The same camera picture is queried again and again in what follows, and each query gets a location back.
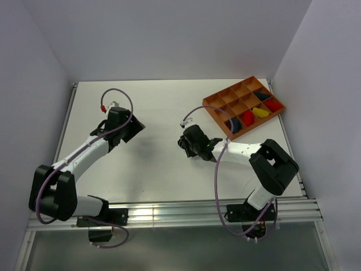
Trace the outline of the red Christmas sock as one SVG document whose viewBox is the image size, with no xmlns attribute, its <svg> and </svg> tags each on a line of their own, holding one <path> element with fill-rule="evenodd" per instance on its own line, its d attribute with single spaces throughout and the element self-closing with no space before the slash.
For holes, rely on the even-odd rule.
<svg viewBox="0 0 361 271">
<path fill-rule="evenodd" d="M 244 125 L 247 126 L 247 127 L 253 125 L 254 121 L 255 121 L 255 117 L 254 117 L 253 112 L 250 111 L 250 110 L 245 111 L 243 113 L 243 116 L 242 116 L 241 120 L 244 123 Z"/>
</svg>

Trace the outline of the black white striped sock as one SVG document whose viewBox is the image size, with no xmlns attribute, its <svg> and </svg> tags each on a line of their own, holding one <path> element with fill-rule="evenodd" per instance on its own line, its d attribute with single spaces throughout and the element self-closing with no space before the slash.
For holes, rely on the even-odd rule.
<svg viewBox="0 0 361 271">
<path fill-rule="evenodd" d="M 184 135 L 180 136 L 180 139 L 178 140 L 178 146 L 185 150 L 186 154 L 188 155 L 191 151 L 190 144 L 188 140 L 185 138 Z"/>
</svg>

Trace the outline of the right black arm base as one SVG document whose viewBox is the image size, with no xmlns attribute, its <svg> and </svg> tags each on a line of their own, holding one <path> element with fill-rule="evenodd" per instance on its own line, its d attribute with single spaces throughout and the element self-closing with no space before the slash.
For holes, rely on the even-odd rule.
<svg viewBox="0 0 361 271">
<path fill-rule="evenodd" d="M 227 212 L 224 217 L 228 222 L 255 222 L 262 212 L 262 210 L 256 210 L 248 203 L 228 204 L 226 209 Z M 275 215 L 275 206 L 272 203 L 259 221 L 274 220 Z"/>
</svg>

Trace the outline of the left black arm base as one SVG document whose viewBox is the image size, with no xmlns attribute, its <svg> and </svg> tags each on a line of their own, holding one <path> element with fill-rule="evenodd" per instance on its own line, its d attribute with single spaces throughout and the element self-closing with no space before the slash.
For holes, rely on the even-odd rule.
<svg viewBox="0 0 361 271">
<path fill-rule="evenodd" d="M 109 209 L 106 215 L 92 217 L 78 217 L 76 227 L 88 228 L 88 239 L 93 243 L 108 243 L 115 236 L 115 230 L 119 226 L 126 226 L 128 208 Z"/>
</svg>

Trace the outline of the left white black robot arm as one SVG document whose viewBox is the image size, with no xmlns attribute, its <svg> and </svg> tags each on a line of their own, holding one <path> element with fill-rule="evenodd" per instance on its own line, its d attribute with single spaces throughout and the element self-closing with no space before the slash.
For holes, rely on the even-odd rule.
<svg viewBox="0 0 361 271">
<path fill-rule="evenodd" d="M 38 217 L 67 221 L 75 216 L 87 216 L 96 225 L 111 218 L 109 203 L 97 196 L 79 196 L 78 179 L 100 158 L 121 142 L 128 142 L 145 129 L 130 110 L 112 107 L 107 118 L 93 130 L 86 141 L 63 160 L 51 166 L 36 168 L 29 197 L 29 209 Z"/>
</svg>

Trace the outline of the navy patterned sock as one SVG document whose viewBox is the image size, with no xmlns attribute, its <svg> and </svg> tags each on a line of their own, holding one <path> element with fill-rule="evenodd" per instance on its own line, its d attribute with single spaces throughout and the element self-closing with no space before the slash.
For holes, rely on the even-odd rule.
<svg viewBox="0 0 361 271">
<path fill-rule="evenodd" d="M 232 118 L 228 124 L 227 124 L 228 128 L 230 130 L 232 130 L 233 134 L 238 133 L 240 130 L 242 130 L 242 126 L 241 126 L 241 122 L 239 121 L 239 119 L 237 117 Z"/>
</svg>

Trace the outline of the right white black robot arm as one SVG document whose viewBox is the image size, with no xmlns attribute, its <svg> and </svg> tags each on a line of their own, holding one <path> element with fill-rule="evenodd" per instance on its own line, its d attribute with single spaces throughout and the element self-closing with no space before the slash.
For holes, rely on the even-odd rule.
<svg viewBox="0 0 361 271">
<path fill-rule="evenodd" d="M 180 126 L 183 135 L 178 146 L 185 150 L 187 157 L 198 156 L 216 165 L 225 161 L 253 169 L 259 184 L 243 204 L 245 216 L 250 220 L 258 219 L 266 204 L 283 194 L 300 169 L 273 139 L 252 144 L 229 142 L 220 138 L 209 139 L 197 124 L 183 122 Z"/>
</svg>

